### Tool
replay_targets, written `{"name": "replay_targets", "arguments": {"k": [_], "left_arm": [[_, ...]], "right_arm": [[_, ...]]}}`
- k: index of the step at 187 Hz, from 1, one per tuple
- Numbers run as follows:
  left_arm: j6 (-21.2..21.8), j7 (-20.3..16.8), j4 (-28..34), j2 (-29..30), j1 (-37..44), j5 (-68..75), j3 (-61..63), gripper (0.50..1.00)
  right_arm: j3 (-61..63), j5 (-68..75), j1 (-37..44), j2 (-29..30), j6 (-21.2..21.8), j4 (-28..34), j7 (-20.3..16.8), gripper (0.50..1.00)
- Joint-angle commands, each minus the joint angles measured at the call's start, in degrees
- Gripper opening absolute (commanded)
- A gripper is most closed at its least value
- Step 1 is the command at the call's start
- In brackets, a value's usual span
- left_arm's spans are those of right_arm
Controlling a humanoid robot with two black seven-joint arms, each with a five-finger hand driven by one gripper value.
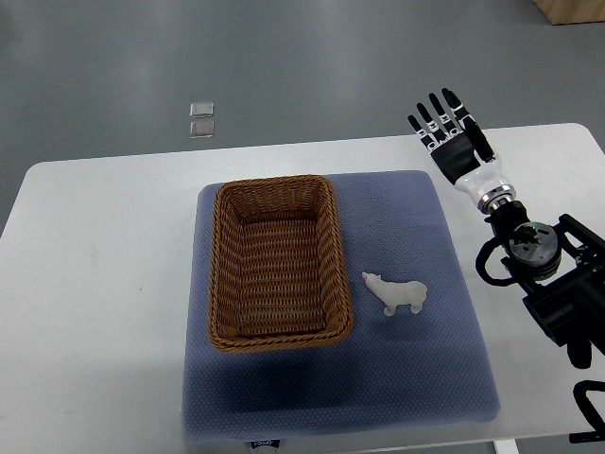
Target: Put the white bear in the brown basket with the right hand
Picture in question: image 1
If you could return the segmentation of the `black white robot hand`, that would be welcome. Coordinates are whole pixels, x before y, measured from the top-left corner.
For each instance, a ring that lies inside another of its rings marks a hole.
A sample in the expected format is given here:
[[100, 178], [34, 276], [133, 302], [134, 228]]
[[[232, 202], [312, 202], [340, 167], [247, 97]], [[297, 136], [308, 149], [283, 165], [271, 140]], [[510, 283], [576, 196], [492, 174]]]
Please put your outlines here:
[[516, 192], [502, 174], [501, 161], [458, 96], [443, 88], [428, 100], [430, 107], [419, 103], [418, 113], [407, 120], [445, 179], [485, 215], [514, 201]]

